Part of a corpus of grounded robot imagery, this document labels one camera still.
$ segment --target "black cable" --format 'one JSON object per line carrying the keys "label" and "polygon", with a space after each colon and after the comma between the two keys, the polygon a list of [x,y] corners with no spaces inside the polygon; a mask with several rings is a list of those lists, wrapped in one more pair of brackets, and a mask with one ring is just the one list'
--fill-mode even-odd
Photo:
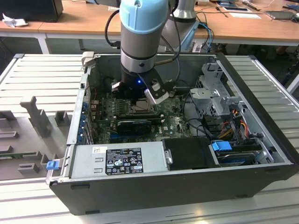
{"label": "black cable", "polygon": [[115,47],[115,46],[114,46],[114,45],[109,41],[109,39],[108,39],[108,27],[109,27],[110,22],[111,22],[111,20],[113,19],[113,17],[114,17],[116,14],[118,14],[119,12],[120,12],[119,9],[116,10],[116,11],[114,11],[114,12],[111,14],[111,16],[109,17],[109,19],[108,19],[108,21],[107,21],[107,23],[106,23],[106,26],[105,26],[105,39],[106,39],[107,43],[108,43],[111,47]]}
{"label": "black cable", "polygon": [[184,101],[183,108],[182,108],[182,109],[183,109],[183,110],[182,110],[182,113],[183,113],[183,119],[186,120],[187,123],[188,123],[191,127],[193,127],[193,128],[195,128],[196,130],[198,130],[198,131],[200,131],[200,132],[206,134],[205,131],[199,129],[198,127],[196,127],[196,126],[194,126],[193,124],[190,123],[191,120],[198,120],[198,121],[200,121],[200,118],[192,118],[192,119],[189,119],[189,120],[186,119],[186,116],[185,116],[185,105],[186,105],[186,102],[187,102],[188,97],[190,97],[191,100],[192,100],[192,102],[194,103],[192,97],[190,96],[190,93],[188,93],[188,95],[186,96],[186,99],[185,99],[185,101]]}
{"label": "black cable", "polygon": [[181,53],[181,37],[180,37],[180,35],[179,35],[179,30],[178,30],[178,25],[177,25],[177,22],[176,22],[176,18],[175,18],[175,16],[174,16],[174,14],[173,14],[173,12],[171,13],[172,14],[172,18],[173,18],[173,21],[174,21],[174,26],[175,26],[175,28],[176,28],[176,30],[177,30],[177,34],[178,34],[178,52],[177,52],[177,54],[174,56],[174,58],[172,59],[173,61],[174,60],[176,60],[177,58],[178,58],[178,56],[179,56],[179,54]]}
{"label": "black cable", "polygon": [[173,8],[171,14],[173,14],[174,11],[178,8],[178,2],[179,2],[179,0],[176,0],[176,4],[174,5],[174,8]]}
{"label": "black cable", "polygon": [[[206,18],[206,12],[197,12],[196,14],[199,14],[199,13],[202,13],[202,14],[204,15],[204,17],[205,17],[205,22],[206,22],[206,27],[209,28],[209,25],[208,25],[208,23],[207,23],[207,18]],[[213,31],[211,28],[209,28],[209,30],[210,30],[211,33],[212,33],[212,41],[211,41],[211,43],[210,43],[210,47],[208,47],[207,50],[208,50],[209,48],[210,48],[210,50],[211,50],[211,46],[212,46],[212,43],[213,43],[213,41],[214,41],[214,31]],[[207,30],[207,38],[206,38],[206,40],[205,40],[203,46],[206,45],[207,41],[209,40],[209,37],[210,37],[210,33],[209,33],[209,31]]]}
{"label": "black cable", "polygon": [[[205,24],[206,24],[206,27],[209,27],[208,24],[207,24],[207,20],[206,20],[206,15],[205,15],[205,13],[204,13],[204,12],[197,12],[196,14],[198,14],[198,13],[203,13],[203,15],[205,16]],[[206,38],[205,42],[203,43],[202,48],[206,45],[207,41],[208,41],[209,38],[210,38],[210,32],[209,32],[208,30],[206,30],[206,31],[207,31],[207,38]]]}
{"label": "black cable", "polygon": [[[165,44],[167,45],[167,47],[170,49],[170,51],[176,55],[176,52],[174,51],[173,47],[169,44],[169,42],[165,39],[165,37],[163,37],[163,35],[161,35],[161,39],[165,42]],[[174,85],[177,83],[179,76],[181,74],[181,63],[179,61],[179,58],[177,58],[177,62],[178,62],[178,73],[174,82]]]}
{"label": "black cable", "polygon": [[221,12],[226,18],[228,18],[228,16],[227,15],[225,15],[225,13],[223,13],[221,10],[220,10],[220,8],[219,7],[215,7],[216,8],[216,10],[217,11],[219,11],[219,12]]}

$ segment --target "red wire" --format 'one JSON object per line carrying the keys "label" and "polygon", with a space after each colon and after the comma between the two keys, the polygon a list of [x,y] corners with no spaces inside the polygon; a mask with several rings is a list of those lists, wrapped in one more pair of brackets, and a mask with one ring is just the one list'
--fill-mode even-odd
{"label": "red wire", "polygon": [[229,124],[229,122],[227,121],[227,122],[225,122],[225,123],[222,125],[221,134],[223,133],[223,131],[224,131],[224,126],[225,126],[226,124]]}

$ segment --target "desk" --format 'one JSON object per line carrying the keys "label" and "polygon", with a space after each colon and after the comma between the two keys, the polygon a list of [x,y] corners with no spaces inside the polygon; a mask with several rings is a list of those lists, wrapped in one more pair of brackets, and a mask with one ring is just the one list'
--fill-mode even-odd
{"label": "desk", "polygon": [[[268,5],[270,0],[258,2],[259,5]],[[261,9],[282,10],[286,3],[283,0],[275,0],[270,7]],[[64,12],[57,23],[29,22],[29,26],[23,28],[8,28],[1,24],[0,36],[35,37],[43,53],[49,53],[47,38],[104,39],[105,24],[112,13],[107,10],[107,6],[70,0],[64,0],[63,6]],[[208,3],[207,6],[195,7],[195,10],[217,12],[214,6],[214,3]],[[292,21],[271,21],[265,14],[259,14],[262,19],[233,18],[230,14],[227,15],[228,18],[221,13],[206,14],[208,25],[215,34],[214,42],[285,46],[299,44],[299,24]],[[199,18],[204,21],[202,13],[199,14]],[[111,39],[120,39],[121,24],[118,15],[110,23],[108,34]],[[205,30],[198,30],[194,38],[196,42],[203,42],[206,36]]]}

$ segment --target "warning label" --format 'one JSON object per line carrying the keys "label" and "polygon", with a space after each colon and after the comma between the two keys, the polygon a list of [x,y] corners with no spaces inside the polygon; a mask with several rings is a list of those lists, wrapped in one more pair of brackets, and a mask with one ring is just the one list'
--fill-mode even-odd
{"label": "warning label", "polygon": [[141,148],[107,150],[105,171],[107,175],[143,173]]}

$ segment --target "metal workbench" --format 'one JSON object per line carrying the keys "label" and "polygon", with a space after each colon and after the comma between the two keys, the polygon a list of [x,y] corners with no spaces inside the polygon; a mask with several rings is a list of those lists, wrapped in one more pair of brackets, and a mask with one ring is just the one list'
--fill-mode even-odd
{"label": "metal workbench", "polygon": [[[45,67],[45,58],[49,60],[47,64],[51,64],[55,57],[58,62],[63,56],[30,56],[35,57],[35,63],[27,66],[26,70],[30,74],[37,68]],[[62,64],[59,76],[67,77],[72,74],[82,74],[81,66],[79,66],[80,56],[76,56],[77,62],[69,69],[64,70]],[[288,137],[294,147],[299,149],[299,104],[298,102],[282,87],[278,81],[257,61],[247,56],[228,56],[228,60],[243,78],[245,83],[253,91],[260,103],[265,107],[267,112],[272,116],[273,120],[282,129],[283,133]],[[21,68],[19,59],[10,64],[10,69],[6,70],[0,76],[0,102],[3,102],[1,95],[2,86],[9,88],[11,76],[9,71]],[[78,89],[72,87],[72,82],[67,83],[69,90]],[[47,88],[54,88],[54,85],[47,85]],[[69,113],[72,112],[72,103],[69,106]],[[27,116],[26,113],[15,108],[15,113],[20,116]],[[197,224],[233,224],[233,223],[298,223],[299,220],[299,175],[291,177],[287,181],[275,182],[253,198],[226,200],[218,202],[207,202],[198,204],[189,204],[182,206],[163,207],[146,210],[133,210],[116,213],[95,214],[88,216],[74,216],[70,214],[64,204],[54,195],[54,193],[46,185],[44,178],[15,180],[0,182],[0,222],[11,221],[10,223],[197,223]]]}

